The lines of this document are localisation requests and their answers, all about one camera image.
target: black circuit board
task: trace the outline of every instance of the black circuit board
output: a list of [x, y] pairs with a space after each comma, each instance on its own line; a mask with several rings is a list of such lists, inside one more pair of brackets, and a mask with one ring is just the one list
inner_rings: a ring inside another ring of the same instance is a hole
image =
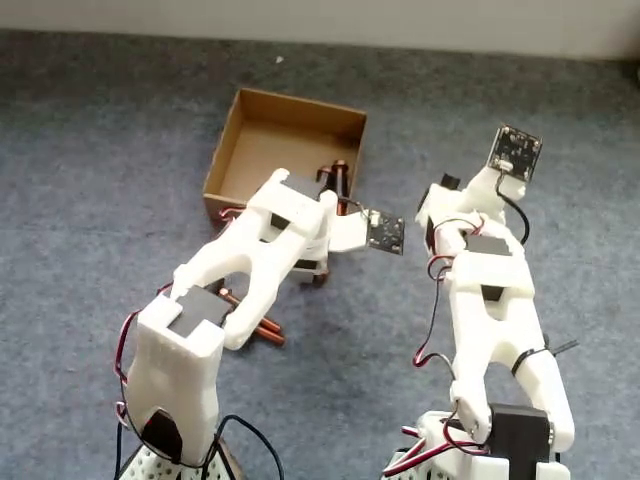
[[377, 210], [369, 210], [367, 245], [384, 252], [402, 255], [404, 219]]
[[[541, 149], [542, 139], [503, 125], [498, 129], [493, 141], [487, 166], [528, 183], [533, 176]], [[507, 164], [511, 165], [510, 170], [505, 168]]]

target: gray carpet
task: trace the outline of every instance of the gray carpet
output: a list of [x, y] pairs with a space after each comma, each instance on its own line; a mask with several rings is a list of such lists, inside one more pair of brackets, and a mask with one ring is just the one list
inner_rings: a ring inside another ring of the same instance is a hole
[[[640, 91], [618, 65], [3, 33], [0, 477], [113, 475], [117, 332], [209, 238], [200, 189], [240, 86], [367, 110], [356, 197], [408, 219], [443, 171], [475, 174], [501, 122], [544, 136], [522, 205], [543, 328], [582, 343], [559, 357], [577, 428], [564, 461], [576, 479], [637, 476]], [[222, 412], [259, 426], [289, 479], [378, 478], [400, 426], [447, 407], [446, 371], [410, 365], [425, 258], [413, 224], [404, 257], [336, 258], [324, 289], [282, 287], [285, 349], [224, 356]], [[433, 344], [453, 353], [446, 302]], [[487, 382], [521, 397], [506, 369]], [[228, 435], [250, 478], [274, 477], [254, 439]]]

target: black cable tie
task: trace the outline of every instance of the black cable tie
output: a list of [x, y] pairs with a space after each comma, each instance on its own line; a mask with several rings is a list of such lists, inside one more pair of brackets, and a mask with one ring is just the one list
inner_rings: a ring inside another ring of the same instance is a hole
[[556, 348], [551, 349], [550, 352], [551, 352], [551, 355], [556, 357], [559, 354], [566, 352], [567, 350], [571, 350], [572, 348], [577, 347], [578, 345], [580, 345], [580, 342], [574, 339], [569, 342], [563, 343], [562, 345]]
[[531, 355], [535, 355], [536, 353], [544, 352], [546, 350], [548, 350], [547, 347], [541, 348], [539, 350], [536, 350], [534, 348], [530, 348], [529, 350], [525, 350], [524, 352], [522, 352], [520, 354], [520, 356], [514, 362], [513, 367], [511, 367], [511, 375], [513, 375], [515, 377], [516, 373], [518, 373], [518, 369], [520, 368], [520, 365], [522, 365], [522, 362], [524, 362]]

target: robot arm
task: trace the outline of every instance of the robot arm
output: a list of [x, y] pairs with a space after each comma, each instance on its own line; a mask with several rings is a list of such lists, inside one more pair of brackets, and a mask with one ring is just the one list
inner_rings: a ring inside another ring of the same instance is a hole
[[[459, 180], [445, 175], [430, 186], [416, 217], [428, 252], [448, 265], [437, 281], [449, 290], [456, 346], [450, 399], [461, 430], [452, 436], [489, 450], [487, 456], [452, 450], [435, 457], [433, 468], [452, 478], [569, 478], [549, 455], [571, 447], [573, 418], [540, 329], [524, 248], [504, 215], [504, 197], [524, 196], [540, 147], [539, 139], [502, 127], [487, 165], [468, 186], [459, 191]], [[484, 375], [492, 362], [512, 370], [532, 407], [488, 403]], [[427, 445], [446, 443], [443, 415], [428, 412], [419, 420]]]
[[276, 170], [222, 235], [174, 273], [173, 300], [194, 285], [205, 287], [233, 272], [250, 275], [246, 297], [224, 322], [226, 348], [244, 345], [289, 272], [324, 273], [331, 245], [347, 251], [366, 244], [365, 217], [337, 217], [334, 192], [320, 192], [319, 184], [302, 179], [296, 182], [286, 170]]
[[[140, 312], [124, 386], [131, 427], [149, 448], [176, 463], [203, 462], [218, 421], [223, 347], [247, 341], [289, 272], [326, 272], [329, 251], [371, 245], [401, 252], [394, 233], [401, 221], [364, 209], [338, 217], [338, 197], [323, 187], [276, 170], [216, 240], [175, 270], [170, 296]], [[235, 308], [205, 290], [233, 272], [250, 275]]]

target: open cardboard box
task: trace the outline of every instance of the open cardboard box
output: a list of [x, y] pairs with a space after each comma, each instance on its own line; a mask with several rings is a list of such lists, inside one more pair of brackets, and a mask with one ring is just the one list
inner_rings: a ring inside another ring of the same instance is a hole
[[277, 168], [315, 178], [344, 160], [353, 192], [365, 112], [303, 98], [241, 89], [227, 117], [203, 196], [212, 220], [244, 206]]

